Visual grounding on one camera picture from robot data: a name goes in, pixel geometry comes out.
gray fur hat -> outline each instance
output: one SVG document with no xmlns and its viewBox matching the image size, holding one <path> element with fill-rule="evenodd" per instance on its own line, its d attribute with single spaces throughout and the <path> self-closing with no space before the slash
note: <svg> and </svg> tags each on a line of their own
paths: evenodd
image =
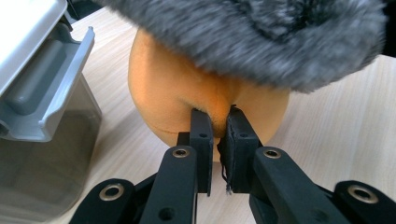
<svg viewBox="0 0 396 224">
<path fill-rule="evenodd" d="M 310 92 L 361 70 L 384 43 L 380 0 L 96 0 L 198 67 Z"/>
</svg>

wooden table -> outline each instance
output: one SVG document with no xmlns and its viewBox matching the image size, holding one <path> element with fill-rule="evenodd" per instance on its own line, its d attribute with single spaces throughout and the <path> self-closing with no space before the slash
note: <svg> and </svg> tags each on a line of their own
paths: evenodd
<svg viewBox="0 0 396 224">
<path fill-rule="evenodd" d="M 158 171 L 168 147 L 146 126 L 127 87 L 127 66 L 136 26 L 101 9 L 73 24 L 87 27 L 95 46 L 83 74 L 103 111 L 101 132 L 81 200 L 96 184 L 123 178 L 137 184 Z M 311 94 L 294 93 L 269 146 L 286 150 L 312 180 L 333 190 L 359 180 L 396 200 L 396 59 L 380 56 L 363 71 Z M 67 223 L 80 201 L 53 223 Z M 248 196 L 226 195 L 220 165 L 212 195 L 198 197 L 198 223 L 254 223 Z"/>
</svg>

screw hole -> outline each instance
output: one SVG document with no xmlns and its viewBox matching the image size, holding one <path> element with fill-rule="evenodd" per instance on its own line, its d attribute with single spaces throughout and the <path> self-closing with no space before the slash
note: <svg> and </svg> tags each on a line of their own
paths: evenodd
<svg viewBox="0 0 396 224">
<path fill-rule="evenodd" d="M 329 216 L 319 209 L 312 210 L 312 214 L 314 216 L 314 220 L 316 220 L 317 222 L 326 223 L 329 221 Z"/>
<path fill-rule="evenodd" d="M 175 149 L 172 152 L 172 155 L 176 158 L 185 158 L 190 155 L 190 152 L 187 149 L 179 148 L 179 149 Z"/>
<path fill-rule="evenodd" d="M 106 190 L 105 195 L 106 196 L 114 196 L 114 195 L 118 194 L 119 192 L 120 192 L 119 189 L 111 188 L 111 189 Z"/>
<path fill-rule="evenodd" d="M 103 201 L 114 201 L 118 199 L 124 192 L 124 187 L 121 184 L 110 184 L 102 189 L 99 193 L 99 198 Z"/>
<path fill-rule="evenodd" d="M 349 186 L 347 192 L 354 197 L 355 199 L 364 202 L 364 203 L 378 203 L 378 198 L 374 193 L 372 193 L 369 189 L 352 185 Z"/>
<path fill-rule="evenodd" d="M 267 149 L 267 150 L 265 150 L 265 151 L 264 151 L 264 155 L 265 155 L 266 157 L 268 157 L 268 158 L 271 158 L 271 159 L 278 159 L 278 158 L 280 158 L 280 153 L 277 152 L 277 151 L 275 151 L 275 150 L 272 150 L 272 149 Z"/>
<path fill-rule="evenodd" d="M 162 221 L 169 221 L 175 217 L 175 209 L 173 208 L 163 208 L 158 214 Z"/>
</svg>

white plastic lid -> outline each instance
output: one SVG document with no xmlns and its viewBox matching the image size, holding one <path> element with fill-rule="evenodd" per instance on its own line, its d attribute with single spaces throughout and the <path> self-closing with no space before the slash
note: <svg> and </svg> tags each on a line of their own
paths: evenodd
<svg viewBox="0 0 396 224">
<path fill-rule="evenodd" d="M 66 8 L 66 0 L 2 1 L 0 96 L 35 54 Z"/>
</svg>

plastic bin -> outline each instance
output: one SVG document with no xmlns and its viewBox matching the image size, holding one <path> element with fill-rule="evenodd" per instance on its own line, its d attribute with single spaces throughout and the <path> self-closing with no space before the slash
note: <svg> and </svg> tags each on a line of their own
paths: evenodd
<svg viewBox="0 0 396 224">
<path fill-rule="evenodd" d="M 0 58 L 0 223 L 44 222 L 67 211 L 82 192 L 101 122 L 81 74 L 93 29 L 77 42 L 58 22 L 65 1 L 22 3 L 47 11 Z"/>
</svg>

